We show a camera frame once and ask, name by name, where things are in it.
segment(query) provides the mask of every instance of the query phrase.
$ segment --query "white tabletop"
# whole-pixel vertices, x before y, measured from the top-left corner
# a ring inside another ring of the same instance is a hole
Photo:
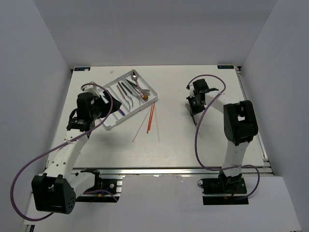
[[[185,104],[189,91],[188,82],[200,74],[213,74],[222,78],[227,85],[225,94],[244,100],[235,70],[219,70],[217,66],[124,66],[91,67],[90,71],[73,72],[64,109],[53,141],[53,146],[64,139],[71,111],[76,108],[80,86],[94,81],[105,85],[126,72],[136,69],[158,93],[156,102],[160,142],[158,142],[155,120],[146,134],[147,120],[136,140],[132,142],[146,108],[126,121],[106,130],[104,126],[92,132],[82,149],[75,167],[93,168],[145,168],[145,167],[199,167],[194,155],[195,126]],[[205,78],[209,87],[222,89],[222,84]],[[213,108],[206,113],[198,138],[200,159],[207,166],[221,166],[226,153],[227,139],[223,128],[223,115]],[[263,166],[261,146],[255,138],[249,145],[243,164]]]
[[[248,191],[256,176],[244,177]],[[262,177],[248,205],[203,205],[198,176],[127,176],[118,203],[76,203],[69,215],[54,214],[34,232],[289,232],[300,230],[282,177]],[[27,216],[35,209],[33,197]]]

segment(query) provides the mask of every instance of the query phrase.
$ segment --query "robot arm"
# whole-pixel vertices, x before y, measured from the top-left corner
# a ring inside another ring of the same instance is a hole
[[[112,113],[117,111],[121,103],[112,98]],[[104,118],[111,107],[111,102],[105,103],[96,87],[87,86],[78,95],[77,109],[73,110],[65,141],[68,145],[60,148],[58,153],[42,175],[36,175],[31,182],[35,206],[38,211],[69,214],[77,197],[87,189],[98,187],[99,171],[85,169],[72,175],[74,164],[90,136],[82,136],[75,141],[72,138],[80,136],[95,126],[95,120]]]
[[[193,82],[189,100],[191,116],[201,113],[220,92],[209,88],[204,79]],[[211,105],[224,115],[224,132],[228,139],[225,161],[222,168],[237,166],[220,173],[223,188],[233,188],[241,179],[241,165],[245,151],[253,137],[258,133],[258,126],[251,101],[237,101],[221,94]]]

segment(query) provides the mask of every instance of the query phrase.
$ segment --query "gray wall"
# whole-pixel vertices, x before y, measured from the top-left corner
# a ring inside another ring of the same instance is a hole
[[[10,203],[17,171],[51,144],[70,71],[32,0],[4,0],[0,7],[0,230],[17,232],[22,218]],[[15,189],[26,211],[32,177],[26,169]]]
[[[70,67],[242,65],[277,0],[34,0]]]
[[[274,169],[309,232],[309,1],[278,0],[243,65]]]

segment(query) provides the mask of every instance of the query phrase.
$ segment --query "metal tool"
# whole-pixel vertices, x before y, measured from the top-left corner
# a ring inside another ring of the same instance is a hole
[[[139,103],[140,103],[140,98],[138,96],[136,96],[135,94],[132,93],[132,91],[123,83],[121,82],[122,86],[126,88],[126,90],[135,98],[137,98],[137,100],[139,100]]]
[[[139,87],[138,85],[134,84],[133,82],[126,80],[132,87],[138,88],[140,89],[143,93],[149,93],[150,90],[149,89],[143,89],[141,87]]]
[[[127,96],[127,98],[129,98],[132,101],[132,107],[133,107],[133,99],[126,93],[125,89],[122,87],[122,85],[120,84],[120,82],[118,82],[118,85],[120,86],[120,88],[122,89],[122,91],[125,93],[125,95]]]
[[[138,90],[137,90],[135,87],[133,87],[133,86],[132,86],[132,88],[135,90],[135,92],[137,92],[138,95],[140,95],[141,98],[143,98],[143,100],[147,100],[147,99],[148,99],[148,95],[143,94],[143,95],[141,96],[140,91],[138,91]]]
[[[140,91],[140,96],[144,99],[144,94],[143,94],[143,92],[141,91],[141,88],[140,88],[139,83],[137,82],[138,77],[137,77],[137,75],[136,75],[136,73],[135,73],[134,71],[131,73],[131,79],[132,79],[133,81],[135,81],[135,83],[136,83],[136,85],[137,85],[137,89]]]
[[[129,111],[131,111],[130,103],[129,103],[129,101],[125,98],[124,94],[121,92],[121,90],[120,90],[120,88],[119,88],[118,85],[117,85],[117,89],[118,89],[120,95],[122,96],[122,98],[128,103],[128,105],[129,105]]]

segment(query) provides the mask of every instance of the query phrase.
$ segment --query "spoon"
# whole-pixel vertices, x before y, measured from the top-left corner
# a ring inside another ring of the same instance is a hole
[[[137,75],[136,75],[136,73],[135,73],[134,71],[131,72],[131,79],[132,79],[132,81],[135,81],[135,83],[136,83],[136,85],[137,85],[137,88],[138,88],[138,90],[140,91],[140,96],[143,98],[143,97],[144,97],[144,94],[143,94],[143,92],[142,92],[141,89],[140,89],[140,85],[139,85],[139,83],[137,82],[138,77],[137,77]]]

